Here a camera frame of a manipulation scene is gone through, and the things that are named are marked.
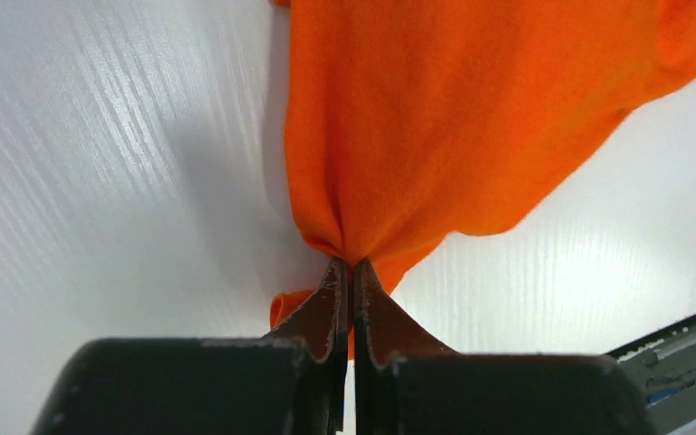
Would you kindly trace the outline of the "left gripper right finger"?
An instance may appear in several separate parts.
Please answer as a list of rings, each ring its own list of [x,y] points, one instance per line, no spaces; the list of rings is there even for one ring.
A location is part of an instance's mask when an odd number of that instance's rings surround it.
[[[643,396],[603,355],[465,354],[353,275],[361,434],[653,434]]]

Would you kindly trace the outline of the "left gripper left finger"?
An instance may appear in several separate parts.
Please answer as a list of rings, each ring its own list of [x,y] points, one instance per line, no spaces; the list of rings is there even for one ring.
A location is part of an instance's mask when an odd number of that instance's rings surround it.
[[[66,363],[35,434],[334,434],[343,429],[347,265],[259,338],[105,338]]]

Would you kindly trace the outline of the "orange t-shirt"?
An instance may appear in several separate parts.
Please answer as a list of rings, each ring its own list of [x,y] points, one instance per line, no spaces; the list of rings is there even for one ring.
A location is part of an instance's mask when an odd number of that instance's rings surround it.
[[[465,352],[696,313],[696,1],[280,1],[305,243]]]

